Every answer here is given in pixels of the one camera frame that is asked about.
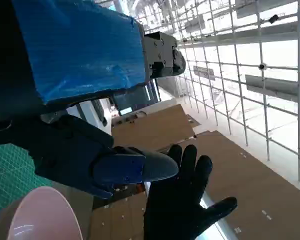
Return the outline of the bare left hand blue tape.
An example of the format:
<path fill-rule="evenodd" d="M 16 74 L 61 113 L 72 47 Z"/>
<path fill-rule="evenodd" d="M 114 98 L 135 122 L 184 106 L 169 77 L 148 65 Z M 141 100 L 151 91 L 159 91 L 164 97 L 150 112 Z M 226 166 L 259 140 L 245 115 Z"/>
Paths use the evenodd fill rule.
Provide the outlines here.
<path fill-rule="evenodd" d="M 66 109 L 185 67 L 173 36 L 91 1 L 0 0 L 0 144 L 27 150 L 37 175 L 103 199 L 114 185 L 171 178 L 171 157 L 116 148 Z"/>

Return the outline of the black gloved right hand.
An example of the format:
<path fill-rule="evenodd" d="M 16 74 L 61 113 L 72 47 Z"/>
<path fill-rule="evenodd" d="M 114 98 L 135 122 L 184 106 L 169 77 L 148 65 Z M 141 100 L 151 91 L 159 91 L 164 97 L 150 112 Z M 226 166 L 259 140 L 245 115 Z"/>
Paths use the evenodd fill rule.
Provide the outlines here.
<path fill-rule="evenodd" d="M 145 240 L 194 240 L 238 206 L 234 196 L 204 208 L 200 201 L 213 170 L 207 155 L 197 156 L 195 145 L 174 144 L 167 155 L 178 166 L 178 174 L 150 184 L 143 215 Z"/>

